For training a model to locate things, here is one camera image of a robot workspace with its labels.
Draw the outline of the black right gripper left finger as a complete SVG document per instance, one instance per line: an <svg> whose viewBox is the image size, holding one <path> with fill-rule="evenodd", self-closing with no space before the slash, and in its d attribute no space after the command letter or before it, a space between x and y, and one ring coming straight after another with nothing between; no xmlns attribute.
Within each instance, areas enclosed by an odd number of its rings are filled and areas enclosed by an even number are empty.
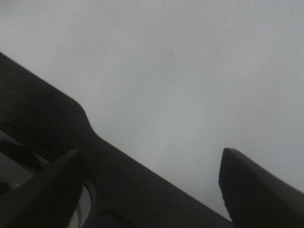
<svg viewBox="0 0 304 228"><path fill-rule="evenodd" d="M80 198L80 152L72 150L0 198L2 228L66 228Z"/></svg>

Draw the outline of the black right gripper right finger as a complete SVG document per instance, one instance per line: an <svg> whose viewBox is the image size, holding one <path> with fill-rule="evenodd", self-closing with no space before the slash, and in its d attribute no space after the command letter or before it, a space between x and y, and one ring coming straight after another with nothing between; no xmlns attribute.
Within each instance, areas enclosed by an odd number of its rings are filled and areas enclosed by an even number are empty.
<svg viewBox="0 0 304 228"><path fill-rule="evenodd" d="M225 148L219 169L225 207L236 228L302 228L304 194L236 149Z"/></svg>

